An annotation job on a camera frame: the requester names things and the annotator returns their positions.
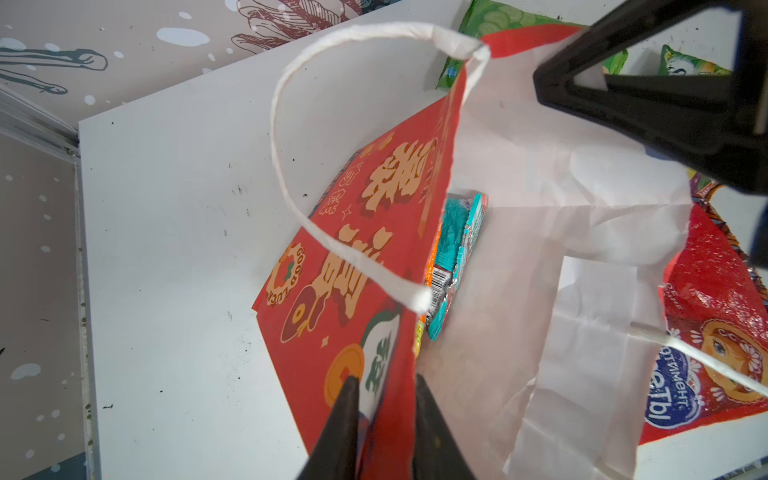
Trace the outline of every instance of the barcode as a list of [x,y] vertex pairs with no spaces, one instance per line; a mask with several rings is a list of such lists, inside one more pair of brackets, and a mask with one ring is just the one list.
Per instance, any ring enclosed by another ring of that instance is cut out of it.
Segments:
[[440,304],[445,299],[445,294],[448,292],[448,287],[451,285],[453,275],[443,270],[439,266],[435,265],[435,269],[432,271],[432,302],[429,304],[429,311],[427,312],[427,322],[432,320],[432,317],[437,312]]

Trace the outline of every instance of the illustrated wall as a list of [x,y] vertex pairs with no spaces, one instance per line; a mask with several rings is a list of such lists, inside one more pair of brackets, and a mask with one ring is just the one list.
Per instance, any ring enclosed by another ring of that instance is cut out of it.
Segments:
[[397,1],[2,2],[0,83],[74,125]]
[[85,478],[74,171],[0,134],[0,478]]

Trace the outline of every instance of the white surface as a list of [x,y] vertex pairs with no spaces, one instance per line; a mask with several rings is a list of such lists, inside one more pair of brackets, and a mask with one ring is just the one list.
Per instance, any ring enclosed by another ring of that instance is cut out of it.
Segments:
[[[618,3],[526,9],[591,23]],[[456,27],[465,8],[403,0],[354,22]],[[250,305],[297,229],[269,166],[269,100],[280,70],[317,38],[81,122],[107,478],[292,478],[306,459]],[[707,39],[717,44],[717,35]],[[296,159],[286,177],[304,212],[356,148],[441,96],[431,87],[443,60],[428,45],[375,41],[329,52],[300,72],[281,122],[292,135],[282,154]],[[697,432],[687,445],[706,464],[719,452]],[[738,435],[720,437],[744,451]],[[641,449],[643,465],[664,458],[673,466],[664,477],[701,480],[665,456],[676,444],[651,445]]]
[[[603,462],[613,463],[605,458],[604,442],[612,420],[608,413],[621,401],[616,386],[627,378],[622,360],[635,291],[642,283],[637,273],[636,266],[563,259],[536,387],[510,458],[510,478],[592,480],[602,478]],[[625,443],[634,449],[634,442]],[[616,469],[624,476],[634,470],[632,465]]]
[[768,455],[768,412],[647,443],[635,480],[711,480]]

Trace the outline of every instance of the food package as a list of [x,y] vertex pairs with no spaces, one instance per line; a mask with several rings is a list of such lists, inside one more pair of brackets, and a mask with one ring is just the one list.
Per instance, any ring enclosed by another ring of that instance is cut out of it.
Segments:
[[[768,385],[768,310],[760,278],[705,201],[690,214],[685,250],[660,289],[667,330]],[[768,399],[664,347],[650,380],[641,443],[768,410]]]
[[432,340],[436,340],[442,331],[445,315],[462,281],[487,208],[488,197],[483,194],[453,195],[445,202],[442,223],[427,266],[425,283],[432,291],[432,303],[416,324],[416,356],[421,350],[425,330]]
[[675,51],[669,45],[661,48],[659,75],[730,75],[730,70]]
[[[480,38],[502,30],[547,24],[586,26],[563,22],[560,17],[550,18],[544,15],[523,12],[519,8],[501,2],[493,2],[493,0],[472,0],[469,10],[464,15],[458,30],[465,35]],[[603,72],[618,74],[626,61],[627,51],[624,50],[603,63]],[[438,88],[450,88],[453,85],[456,74],[461,71],[463,64],[463,61],[448,58],[440,74],[437,84]]]
[[[669,45],[661,48],[661,63],[659,75],[729,75],[731,72],[715,65],[711,61],[701,60],[675,51]],[[723,185],[712,180],[707,175],[688,169],[690,177],[690,194],[702,200],[711,200],[715,191]]]

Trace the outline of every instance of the paper bag handle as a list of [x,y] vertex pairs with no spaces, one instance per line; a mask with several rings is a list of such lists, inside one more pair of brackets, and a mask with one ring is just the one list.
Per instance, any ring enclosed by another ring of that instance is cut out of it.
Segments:
[[365,41],[374,38],[412,38],[414,40],[429,41],[443,53],[457,58],[459,60],[469,60],[465,68],[467,70],[467,82],[464,90],[462,103],[466,101],[469,92],[480,80],[482,72],[491,58],[490,48],[477,38],[448,30],[447,28],[431,25],[428,23],[415,22],[393,22],[378,25],[354,25],[348,28],[342,28],[325,35],[320,40],[304,48],[293,61],[291,61],[283,70],[283,75],[277,82],[275,92],[272,96],[272,111],[270,114],[270,146],[272,147],[272,166],[277,174],[277,180],[280,183],[280,190],[283,192],[283,199],[288,205],[288,209],[293,212],[301,226],[309,232],[312,237],[320,242],[328,251],[338,255],[364,275],[378,283],[388,295],[394,300],[400,302],[409,310],[419,315],[426,313],[429,308],[432,295],[427,286],[423,283],[415,283],[400,278],[392,273],[386,267],[366,257],[362,252],[339,242],[322,231],[314,222],[312,222],[293,202],[288,188],[286,187],[283,169],[280,167],[280,155],[277,150],[276,136],[276,118],[277,107],[283,96],[283,89],[288,81],[300,70],[305,63],[314,58],[320,52],[329,48],[345,44],[350,41]]
[[768,386],[765,386],[762,383],[751,379],[741,372],[737,372],[730,365],[727,365],[726,363],[721,362],[713,356],[702,352],[696,347],[688,345],[683,340],[675,338],[672,335],[667,335],[667,332],[663,330],[652,327],[650,325],[646,325],[644,323],[632,322],[630,325],[630,335],[635,338],[647,340],[648,342],[653,342],[661,346],[672,347],[675,350],[688,355],[690,358],[698,360],[705,366],[710,367],[715,372],[726,376],[728,379],[731,379],[742,386],[746,386],[748,389],[751,389],[768,399]]

